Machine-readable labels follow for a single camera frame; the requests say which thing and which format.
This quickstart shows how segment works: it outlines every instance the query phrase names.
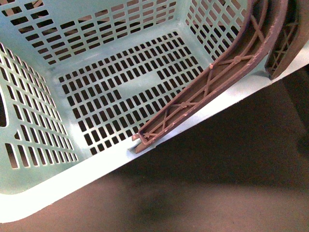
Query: brown surface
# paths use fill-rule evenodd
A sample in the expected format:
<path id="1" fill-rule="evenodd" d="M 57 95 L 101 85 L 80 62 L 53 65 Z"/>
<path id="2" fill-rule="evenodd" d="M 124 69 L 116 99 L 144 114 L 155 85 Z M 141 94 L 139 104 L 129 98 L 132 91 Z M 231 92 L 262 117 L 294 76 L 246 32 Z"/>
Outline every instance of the brown surface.
<path id="1" fill-rule="evenodd" d="M 271 79 L 283 73 L 309 39 L 309 1 L 289 0 L 285 22 L 265 64 Z"/>
<path id="2" fill-rule="evenodd" d="M 235 41 L 139 129 L 141 144 L 135 152 L 145 150 L 252 71 L 275 44 L 287 5 L 288 0 L 248 1 L 245 20 Z"/>
<path id="3" fill-rule="evenodd" d="M 1 232 L 307 232 L 306 133 L 282 81 Z"/>

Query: laundry basket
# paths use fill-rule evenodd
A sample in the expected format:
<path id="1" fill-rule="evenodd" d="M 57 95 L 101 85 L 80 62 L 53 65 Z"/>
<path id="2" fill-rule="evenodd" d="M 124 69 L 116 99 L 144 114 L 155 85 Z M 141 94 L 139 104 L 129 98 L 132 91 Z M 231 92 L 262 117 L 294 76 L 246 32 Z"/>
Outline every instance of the laundry basket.
<path id="1" fill-rule="evenodd" d="M 237 37 L 246 0 L 0 0 L 0 193 L 130 140 Z"/>

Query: floor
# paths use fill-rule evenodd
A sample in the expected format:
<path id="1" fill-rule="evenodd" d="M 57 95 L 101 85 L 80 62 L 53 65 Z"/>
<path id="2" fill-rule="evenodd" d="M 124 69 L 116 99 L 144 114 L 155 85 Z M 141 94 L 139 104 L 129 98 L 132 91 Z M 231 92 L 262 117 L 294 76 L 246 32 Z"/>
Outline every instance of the floor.
<path id="1" fill-rule="evenodd" d="M 309 231 L 307 117 L 289 80 L 0 231 Z"/>

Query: plastic basket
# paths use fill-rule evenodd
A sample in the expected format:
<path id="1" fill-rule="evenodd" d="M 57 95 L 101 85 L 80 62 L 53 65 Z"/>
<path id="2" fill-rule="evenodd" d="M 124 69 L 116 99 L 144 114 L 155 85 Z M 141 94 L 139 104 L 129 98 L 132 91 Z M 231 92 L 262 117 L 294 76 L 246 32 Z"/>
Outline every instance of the plastic basket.
<path id="1" fill-rule="evenodd" d="M 227 50 L 247 9 L 246 0 L 0 3 L 0 194 L 9 195 L 127 146 Z"/>

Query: ventilation hole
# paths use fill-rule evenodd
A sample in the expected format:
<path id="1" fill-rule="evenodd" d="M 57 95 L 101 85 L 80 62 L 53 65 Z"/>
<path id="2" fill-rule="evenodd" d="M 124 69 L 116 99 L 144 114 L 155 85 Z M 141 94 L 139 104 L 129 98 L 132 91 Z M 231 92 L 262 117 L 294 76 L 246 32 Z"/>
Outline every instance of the ventilation hole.
<path id="1" fill-rule="evenodd" d="M 48 158 L 49 163 L 50 164 L 54 164 L 54 161 L 53 161 L 53 158 L 52 158 L 52 156 L 50 154 L 50 151 L 48 149 L 45 149 L 45 152 L 47 154 L 47 158 Z"/>
<path id="2" fill-rule="evenodd" d="M 75 33 L 78 33 L 78 29 L 69 30 L 64 33 L 65 36 L 73 35 Z"/>
<path id="3" fill-rule="evenodd" d="M 39 164 L 38 164 L 38 160 L 37 160 L 37 157 L 36 157 L 36 155 L 35 155 L 35 151 L 34 151 L 33 147 L 29 146 L 29 147 L 28 147 L 28 150 L 29 150 L 29 154 L 30 154 L 30 156 L 31 156 L 33 165 L 34 165 L 34 166 L 38 166 L 38 165 L 39 165 Z"/>
<path id="4" fill-rule="evenodd" d="M 17 163 L 17 159 L 13 150 L 13 146 L 11 144 L 5 144 L 6 147 L 6 151 L 8 153 L 9 156 L 9 160 L 11 163 L 11 167 L 12 168 L 18 168 L 18 163 Z"/>
<path id="5" fill-rule="evenodd" d="M 39 157 L 40 157 L 42 164 L 46 165 L 46 159 L 45 159 L 45 155 L 43 154 L 42 149 L 38 148 L 38 152 L 39 152 Z"/>
<path id="6" fill-rule="evenodd" d="M 11 23 L 16 26 L 16 25 L 19 25 L 19 24 L 22 24 L 22 23 L 26 23 L 28 22 L 29 20 L 27 19 L 27 17 L 21 17 L 21 18 L 17 18 L 17 19 L 14 19 L 14 20 L 11 20 Z"/>
<path id="7" fill-rule="evenodd" d="M 28 159 L 27 159 L 27 155 L 25 153 L 24 147 L 22 145 L 18 145 L 17 147 L 18 147 L 18 151 L 19 151 L 24 167 L 29 167 L 29 163 L 28 163 Z"/>
<path id="8" fill-rule="evenodd" d="M 44 6 L 44 3 L 41 0 L 37 0 L 37 1 L 33 1 L 33 2 L 25 4 L 25 8 L 27 10 L 38 8 L 40 6 Z"/>
<path id="9" fill-rule="evenodd" d="M 31 14 L 31 17 L 33 19 L 37 19 L 37 18 L 41 18 L 41 17 L 47 16 L 47 15 L 49 15 L 48 11 L 44 10 L 44 11 L 39 11 L 39 12 Z"/>
<path id="10" fill-rule="evenodd" d="M 38 28 L 42 28 L 42 27 L 46 27 L 46 26 L 48 26 L 48 25 L 51 25 L 51 24 L 53 24 L 53 23 L 54 23 L 54 22 L 53 22 L 52 19 L 48 19 L 48 20 L 45 20 L 45 21 L 43 21 L 43 22 L 37 23 L 37 26 L 38 26 Z"/>
<path id="11" fill-rule="evenodd" d="M 6 121 L 6 113 L 5 113 L 5 107 L 2 100 L 2 94 L 0 93 L 0 127 L 6 127 L 7 121 Z"/>
<path id="12" fill-rule="evenodd" d="M 60 163 L 60 161 L 59 161 L 59 158 L 58 158 L 58 155 L 57 155 L 56 151 L 53 151 L 53 156 L 54 156 L 54 158 L 55 158 L 56 163 Z"/>

